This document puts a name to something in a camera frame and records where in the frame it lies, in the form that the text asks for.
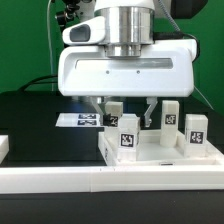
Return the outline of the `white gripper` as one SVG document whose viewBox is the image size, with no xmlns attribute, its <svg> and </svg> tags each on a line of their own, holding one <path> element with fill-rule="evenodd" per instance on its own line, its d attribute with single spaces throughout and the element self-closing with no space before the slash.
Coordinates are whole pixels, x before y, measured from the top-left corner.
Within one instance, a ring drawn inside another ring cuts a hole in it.
<svg viewBox="0 0 224 224">
<path fill-rule="evenodd" d="M 193 39 L 160 40 L 144 45 L 139 57 L 109 58 L 102 46 L 72 46 L 61 53 L 58 88 L 65 96 L 93 96 L 100 124 L 110 126 L 103 96 L 147 97 L 141 126 L 149 128 L 156 97 L 186 97 L 193 92 Z"/>
</svg>

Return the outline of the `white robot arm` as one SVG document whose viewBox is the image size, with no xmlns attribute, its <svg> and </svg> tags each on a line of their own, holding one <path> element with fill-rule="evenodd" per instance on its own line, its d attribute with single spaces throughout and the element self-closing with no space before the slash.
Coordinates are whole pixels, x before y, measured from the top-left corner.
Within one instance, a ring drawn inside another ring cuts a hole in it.
<svg viewBox="0 0 224 224">
<path fill-rule="evenodd" d="M 65 96 L 187 97 L 199 43 L 179 30 L 155 33 L 159 0 L 97 0 L 93 17 L 65 29 L 58 88 Z"/>
</svg>

